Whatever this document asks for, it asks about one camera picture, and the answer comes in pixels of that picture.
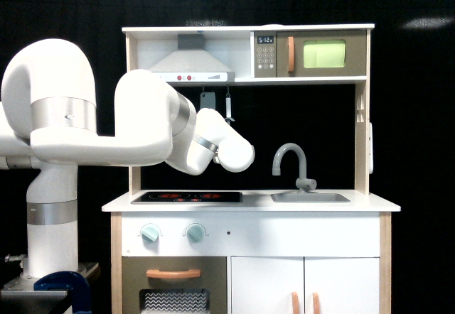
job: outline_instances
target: faucet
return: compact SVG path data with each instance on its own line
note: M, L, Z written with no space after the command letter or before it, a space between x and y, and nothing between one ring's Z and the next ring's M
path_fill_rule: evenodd
M316 181L314 179L306 178L306 157L299 145L289 143L278 148L278 151L273 158L272 175L282 174L280 165L282 163L283 155L287 151L294 151L299 157L299 178L296 180L296 187L300 189L299 192L314 190L316 188Z

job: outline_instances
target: sink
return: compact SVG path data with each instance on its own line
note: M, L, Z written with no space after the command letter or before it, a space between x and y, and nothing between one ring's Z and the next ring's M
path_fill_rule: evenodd
M274 193L271 195L274 202L350 202L350 200L338 193Z

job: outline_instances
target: mint green knob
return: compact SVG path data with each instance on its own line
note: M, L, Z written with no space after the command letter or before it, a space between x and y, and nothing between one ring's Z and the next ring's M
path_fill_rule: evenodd
M159 237L159 228L155 224L147 224L142 228L141 236L146 242L155 242Z
M200 224L192 224L186 229L186 236L190 242L200 242L205 236L205 229Z

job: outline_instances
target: black backdrop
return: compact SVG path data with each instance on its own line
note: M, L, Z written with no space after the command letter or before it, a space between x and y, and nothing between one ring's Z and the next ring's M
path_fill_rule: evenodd
M126 72L123 26L374 23L370 191L402 206L392 216L392 309L450 313L454 5L455 0L0 0L0 72L37 40L76 43L95 74L98 132L113 135L114 89ZM444 26L415 25L423 23ZM178 90L198 107L201 88ZM205 91L216 93L224 114L226 89ZM144 169L144 188L293 188L295 157L283 160L282 177L272 177L270 170L276 149L292 141L304 148L309 177L320 188L353 187L352 85L231 87L230 94L233 126L256 148L253 165L239 174L209 166L191 177L161 164ZM0 256L26 252L25 196L37 174L0 171ZM126 168L80 168L80 260L98 261L102 268L92 289L94 314L110 313L109 214L101 206L126 191ZM14 272L0 264L0 281Z

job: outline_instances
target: orange handle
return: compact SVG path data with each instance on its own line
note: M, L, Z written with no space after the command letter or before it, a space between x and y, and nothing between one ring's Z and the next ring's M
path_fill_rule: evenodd
M314 314L320 314L318 293L313 293L313 309L314 309Z
M200 270L199 269L190 269L188 271L147 270L147 277L150 277L150 278L195 278L195 277L200 277Z
M287 38L287 45L289 48L289 70L288 70L288 72L294 72L294 37Z
M292 314L300 314L299 296L295 291L292 292Z

